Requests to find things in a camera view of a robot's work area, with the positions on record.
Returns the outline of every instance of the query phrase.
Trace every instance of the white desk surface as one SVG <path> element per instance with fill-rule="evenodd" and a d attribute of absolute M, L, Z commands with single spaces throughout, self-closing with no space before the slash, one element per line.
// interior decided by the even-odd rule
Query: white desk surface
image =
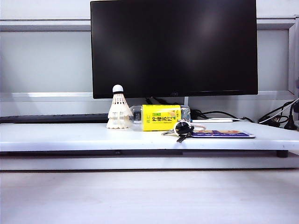
<path fill-rule="evenodd" d="M 255 139 L 186 139 L 161 132 L 107 129 L 106 124 L 1 124 L 0 150 L 56 151 L 106 149 L 298 150 L 299 132 L 249 122 L 208 123 L 208 130 L 240 130 Z"/>
<path fill-rule="evenodd" d="M 299 170 L 0 173 L 3 224 L 297 224 Z"/>

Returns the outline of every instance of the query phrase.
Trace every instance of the key chain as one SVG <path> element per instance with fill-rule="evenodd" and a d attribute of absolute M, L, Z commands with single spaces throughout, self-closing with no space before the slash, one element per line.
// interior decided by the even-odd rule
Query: key chain
<path fill-rule="evenodd" d="M 162 135 L 168 135 L 171 133 L 175 133 L 179 139 L 177 142 L 181 143 L 183 140 L 185 140 L 187 137 L 191 136 L 191 133 L 193 130 L 205 130 L 206 127 L 197 123 L 191 123 L 187 122 L 185 120 L 179 120 L 175 125 L 173 126 L 173 129 L 162 133 Z"/>

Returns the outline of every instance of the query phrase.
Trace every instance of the monitor stand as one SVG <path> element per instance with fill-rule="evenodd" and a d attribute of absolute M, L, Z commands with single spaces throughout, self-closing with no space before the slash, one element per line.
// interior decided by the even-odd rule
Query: monitor stand
<path fill-rule="evenodd" d="M 184 105 L 188 105 L 189 104 L 189 97 L 184 97 Z"/>

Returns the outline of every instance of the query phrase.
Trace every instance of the wall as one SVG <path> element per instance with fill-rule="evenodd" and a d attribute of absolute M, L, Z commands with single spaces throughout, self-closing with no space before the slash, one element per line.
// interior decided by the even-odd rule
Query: wall
<path fill-rule="evenodd" d="M 2 20 L 88 19 L 89 0 L 1 0 Z M 297 0 L 258 0 L 257 16 L 299 14 Z M 90 32 L 1 32 L 1 116 L 108 112 L 110 100 L 91 97 Z M 259 90 L 288 90 L 289 31 L 258 30 Z M 11 97 L 23 92 L 74 92 L 80 97 Z M 223 110 L 257 119 L 290 95 L 196 97 L 192 108 Z M 130 99 L 130 104 L 144 103 Z"/>
<path fill-rule="evenodd" d="M 1 19 L 90 18 L 90 0 L 1 0 Z M 256 0 L 257 16 L 299 14 L 298 0 Z"/>

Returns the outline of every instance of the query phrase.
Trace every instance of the black monitor screen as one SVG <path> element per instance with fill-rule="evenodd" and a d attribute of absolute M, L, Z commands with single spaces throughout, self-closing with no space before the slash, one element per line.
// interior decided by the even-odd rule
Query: black monitor screen
<path fill-rule="evenodd" d="M 93 97 L 257 94 L 255 0 L 91 2 Z"/>

